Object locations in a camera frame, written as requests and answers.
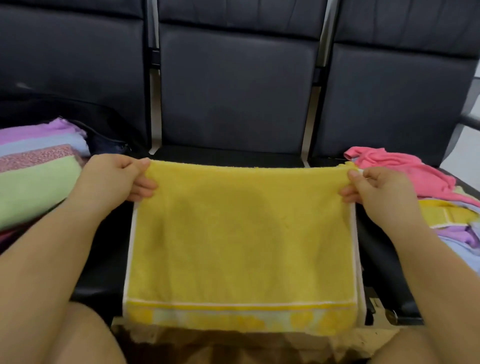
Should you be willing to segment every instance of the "green towel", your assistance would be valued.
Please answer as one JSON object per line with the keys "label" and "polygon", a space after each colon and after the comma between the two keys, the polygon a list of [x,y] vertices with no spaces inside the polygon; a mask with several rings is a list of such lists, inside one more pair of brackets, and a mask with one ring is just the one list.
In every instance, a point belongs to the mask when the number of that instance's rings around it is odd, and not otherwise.
{"label": "green towel", "polygon": [[82,168],[74,156],[0,173],[0,231],[27,222],[65,199]]}

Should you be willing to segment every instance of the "hand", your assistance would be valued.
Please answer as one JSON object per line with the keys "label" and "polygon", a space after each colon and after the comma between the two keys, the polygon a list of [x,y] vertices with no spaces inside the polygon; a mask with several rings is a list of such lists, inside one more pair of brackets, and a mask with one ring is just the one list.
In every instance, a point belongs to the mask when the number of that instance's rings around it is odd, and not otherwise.
{"label": "hand", "polygon": [[387,234],[425,224],[407,175],[385,167],[347,172],[351,184],[339,194],[345,203],[363,204],[369,218]]}
{"label": "hand", "polygon": [[148,166],[148,158],[138,160],[119,154],[93,156],[67,201],[103,219],[125,200],[138,202],[153,195],[157,184],[144,176]]}

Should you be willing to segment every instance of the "stack of towels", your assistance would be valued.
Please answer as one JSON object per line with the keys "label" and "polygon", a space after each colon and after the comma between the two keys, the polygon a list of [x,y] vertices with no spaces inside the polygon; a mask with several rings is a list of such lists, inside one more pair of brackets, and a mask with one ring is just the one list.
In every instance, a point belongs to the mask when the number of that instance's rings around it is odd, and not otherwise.
{"label": "stack of towels", "polygon": [[454,177],[415,156],[389,153],[384,148],[356,146],[345,157],[360,169],[387,167],[406,173],[429,226],[480,276],[480,201],[455,186]]}
{"label": "stack of towels", "polygon": [[68,196],[90,156],[85,138],[63,118],[0,130],[0,253]]}

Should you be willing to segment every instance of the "black chair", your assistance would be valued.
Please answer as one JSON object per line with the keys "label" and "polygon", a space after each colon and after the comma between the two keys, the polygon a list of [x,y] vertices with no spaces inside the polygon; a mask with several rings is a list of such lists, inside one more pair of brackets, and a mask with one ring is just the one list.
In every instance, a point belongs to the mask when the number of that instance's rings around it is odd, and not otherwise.
{"label": "black chair", "polygon": [[159,0],[154,158],[299,167],[326,0]]}
{"label": "black chair", "polygon": [[[142,0],[0,0],[0,100],[33,93],[80,102],[85,108],[76,112],[88,112],[94,130],[106,126],[95,110],[108,107],[150,148],[152,18]],[[58,109],[41,110],[58,116]],[[121,315],[131,217],[125,203],[102,222],[72,296],[106,321]]]}
{"label": "black chair", "polygon": [[[341,1],[310,165],[334,166],[350,147],[369,146],[439,167],[457,124],[480,130],[460,115],[479,54],[478,0]],[[421,324],[393,245],[357,213],[364,273],[389,320]]]}

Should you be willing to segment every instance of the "towel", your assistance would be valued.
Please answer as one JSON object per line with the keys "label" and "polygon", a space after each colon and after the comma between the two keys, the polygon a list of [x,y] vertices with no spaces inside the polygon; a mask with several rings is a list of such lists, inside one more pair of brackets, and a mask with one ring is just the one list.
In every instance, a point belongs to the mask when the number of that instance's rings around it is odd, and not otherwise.
{"label": "towel", "polygon": [[78,133],[64,133],[2,144],[0,145],[0,157],[8,154],[23,153],[36,149],[48,148],[50,146],[60,146],[62,144],[69,144],[82,157],[90,156],[87,142],[81,135]]}
{"label": "towel", "polygon": [[82,138],[86,138],[87,133],[78,126],[63,119],[55,120],[38,125],[16,126],[0,130],[0,145],[12,142],[18,142],[24,139],[42,138],[57,134],[76,133]]}
{"label": "towel", "polygon": [[0,173],[0,231],[27,222],[65,199],[80,175],[75,156]]}
{"label": "towel", "polygon": [[423,164],[420,158],[410,154],[388,153],[385,148],[368,148],[354,146],[345,152],[347,159],[354,159],[355,164],[365,169],[368,167],[388,167],[404,172],[415,187],[418,197],[433,197],[447,201],[463,201],[480,207],[480,201],[457,194],[455,177],[447,176],[439,170]]}
{"label": "towel", "polygon": [[432,229],[447,226],[467,226],[479,219],[479,214],[468,208],[443,200],[419,200],[420,210]]}
{"label": "towel", "polygon": [[159,188],[135,206],[123,315],[201,330],[351,329],[363,290],[355,210],[337,194],[347,169],[152,161]]}
{"label": "towel", "polygon": [[76,151],[69,145],[51,146],[43,149],[31,150],[29,152],[9,154],[0,157],[0,173],[8,170],[19,170],[38,164],[50,162],[57,158],[76,156],[77,161],[82,163],[82,159]]}

